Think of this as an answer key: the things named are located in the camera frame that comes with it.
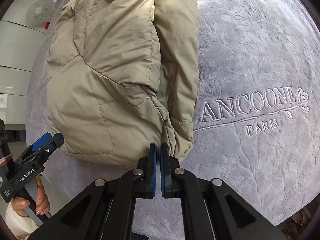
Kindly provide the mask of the white left sleeve forearm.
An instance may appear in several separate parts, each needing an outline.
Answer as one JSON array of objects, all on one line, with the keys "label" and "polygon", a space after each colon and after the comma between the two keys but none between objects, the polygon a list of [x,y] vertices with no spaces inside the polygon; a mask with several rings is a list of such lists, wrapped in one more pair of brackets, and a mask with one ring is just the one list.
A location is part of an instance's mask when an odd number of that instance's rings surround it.
[{"label": "white left sleeve forearm", "polygon": [[29,217],[18,215],[9,203],[4,215],[4,221],[17,239],[28,239],[28,237],[39,228]]}]

